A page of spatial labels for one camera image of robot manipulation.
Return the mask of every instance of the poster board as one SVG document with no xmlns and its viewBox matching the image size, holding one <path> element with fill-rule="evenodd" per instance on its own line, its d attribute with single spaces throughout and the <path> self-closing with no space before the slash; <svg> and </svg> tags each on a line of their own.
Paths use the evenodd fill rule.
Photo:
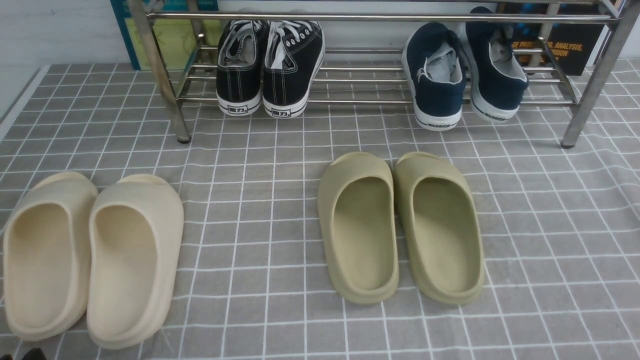
<svg viewBox="0 0 640 360">
<path fill-rule="evenodd" d="M 149 69 L 149 62 L 142 48 L 136 26 L 131 18 L 127 0 L 111 0 L 111 5 L 131 59 L 131 65 L 135 70 Z M 199 0 L 198 6 L 201 10 L 218 11 L 217 0 Z M 163 10 L 186 11 L 186 0 L 165 0 Z M 205 20 L 204 29 L 209 45 L 217 45 L 222 32 L 220 22 L 218 20 Z M 158 19 L 154 24 L 154 32 L 167 69 L 184 69 L 196 44 L 191 21 Z"/>
</svg>

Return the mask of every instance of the navy blue canvas sneaker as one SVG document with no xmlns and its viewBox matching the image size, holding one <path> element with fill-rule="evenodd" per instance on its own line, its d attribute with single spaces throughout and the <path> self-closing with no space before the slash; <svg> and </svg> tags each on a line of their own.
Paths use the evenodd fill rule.
<svg viewBox="0 0 640 360">
<path fill-rule="evenodd" d="M 459 54 L 458 37 L 438 22 L 421 26 L 404 46 L 402 63 L 415 118 L 425 129 L 448 130 L 460 121 L 467 80 Z"/>
<path fill-rule="evenodd" d="M 492 13 L 478 6 L 471 13 Z M 513 56 L 513 25 L 468 22 L 460 34 L 471 71 L 471 104 L 483 119 L 503 123 L 515 115 L 529 79 Z"/>
</svg>

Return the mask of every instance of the shoe rack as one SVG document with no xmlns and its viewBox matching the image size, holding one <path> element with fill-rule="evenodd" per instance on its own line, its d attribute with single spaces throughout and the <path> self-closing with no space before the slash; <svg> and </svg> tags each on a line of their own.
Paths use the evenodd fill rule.
<svg viewBox="0 0 640 360">
<path fill-rule="evenodd" d="M 538 37 L 537 49 L 515 49 L 516 54 L 530 54 L 531 60 L 524 70 L 528 74 L 548 74 L 546 78 L 531 78 L 532 86 L 558 86 L 562 99 L 532 100 L 525 99 L 523 106 L 539 107 L 569 107 L 572 118 L 569 122 L 563 138 L 560 141 L 561 147 L 571 149 L 575 146 L 584 124 L 587 122 L 589 114 L 602 92 L 602 88 L 613 69 L 613 66 L 620 55 L 622 47 L 634 27 L 636 19 L 640 14 L 640 0 L 623 0 L 620 9 L 610 2 L 610 0 L 512 0 L 512 2 L 524 3 L 547 3 L 547 14 L 435 14 L 435 13 L 413 13 L 413 14 L 359 14 L 359 13 L 265 13 L 265 12 L 204 12 L 198 9 L 197 0 L 187 0 L 189 11 L 168 12 L 163 11 L 164 0 L 151 0 L 145 5 L 143 0 L 127 0 L 129 9 L 134 19 L 134 23 L 140 34 L 143 48 L 149 59 L 152 72 L 160 89 L 167 111 L 169 112 L 173 130 L 180 143 L 189 143 L 191 135 L 187 129 L 184 117 L 182 116 L 182 104 L 185 102 L 216 103 L 214 97 L 204 97 L 202 95 L 190 95 L 189 86 L 194 81 L 216 80 L 215 70 L 217 59 L 217 48 L 207 45 L 205 41 L 203 20 L 317 20 L 317 21 L 410 21 L 410 22 L 470 22 L 470 21 L 490 21 L 490 22 L 526 22 L 532 24 L 542 24 Z M 560 4 L 595 4 L 600 9 L 598 15 L 558 15 Z M 184 69 L 182 77 L 177 86 L 173 86 L 166 66 L 160 53 L 153 26 L 156 19 L 187 19 L 191 21 L 193 33 L 196 38 L 196 49 L 191 54 Z M 603 51 L 596 62 L 595 68 L 588 81 L 587 87 L 578 97 L 566 74 L 558 66 L 558 62 L 551 50 L 547 46 L 547 38 L 553 24 L 603 24 L 609 27 L 609 35 L 604 41 Z M 402 49 L 330 49 L 329 54 L 397 54 L 398 58 Z M 541 55 L 549 59 L 549 63 L 541 64 Z M 322 71 L 330 72 L 400 72 L 400 67 L 389 66 L 368 66 L 368 67 L 321 67 Z M 403 78 L 398 79 L 367 79 L 367 78 L 322 78 L 316 79 L 316 83 L 406 83 Z M 406 106 L 412 103 L 411 99 L 403 100 L 309 100 L 310 104 L 316 105 L 375 105 L 375 106 Z"/>
</svg>

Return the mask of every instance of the slide sandal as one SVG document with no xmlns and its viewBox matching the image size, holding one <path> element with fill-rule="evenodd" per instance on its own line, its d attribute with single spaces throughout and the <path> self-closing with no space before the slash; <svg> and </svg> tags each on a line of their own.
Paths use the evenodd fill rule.
<svg viewBox="0 0 640 360">
<path fill-rule="evenodd" d="M 484 258 L 469 186 L 448 161 L 410 152 L 394 169 L 413 280 L 428 297 L 467 304 L 482 292 Z"/>
<path fill-rule="evenodd" d="M 50 338 L 84 314 L 96 196 L 84 175 L 62 172 L 31 189 L 7 221 L 4 303 L 9 328 L 22 339 Z"/>
<path fill-rule="evenodd" d="M 171 304 L 184 208 L 163 179 L 131 175 L 106 188 L 89 219 L 92 265 L 89 335 L 128 347 L 162 326 Z"/>
<path fill-rule="evenodd" d="M 359 304 L 393 295 L 399 273 L 387 163 L 366 152 L 339 157 L 320 179 L 318 214 L 329 278 L 338 293 Z"/>
</svg>

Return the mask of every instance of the floor mat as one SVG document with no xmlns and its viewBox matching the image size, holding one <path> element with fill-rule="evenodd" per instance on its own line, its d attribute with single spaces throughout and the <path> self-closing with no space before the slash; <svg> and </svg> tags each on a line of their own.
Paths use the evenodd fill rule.
<svg viewBox="0 0 640 360">
<path fill-rule="evenodd" d="M 587 79 L 573 79 L 578 91 Z M 192 90 L 215 88 L 194 83 Z M 384 84 L 314 85 L 312 92 L 354 95 L 400 99 L 409 91 Z M 540 86 L 528 94 L 558 95 Z M 155 174 L 179 191 L 186 210 L 175 293 L 162 330 L 141 345 L 101 349 L 84 320 L 23 343 L 0 316 L 0 354 L 21 358 L 39 346 L 50 360 L 638 359 L 639 104 L 640 60 L 620 60 L 568 151 L 557 142 L 567 109 L 523 108 L 494 126 L 467 106 L 463 124 L 436 133 L 404 107 L 310 106 L 304 117 L 275 120 L 264 110 L 230 119 L 215 106 L 186 104 L 193 141 L 182 145 L 151 73 L 124 64 L 54 65 L 0 142 L 0 227 L 26 190 L 55 172 L 80 172 L 100 189 Z M 324 168 L 351 151 L 389 162 L 426 151 L 460 169 L 486 256 L 477 301 L 445 306 L 421 295 L 400 226 L 397 293 L 373 306 L 336 294 L 316 191 Z"/>
</svg>

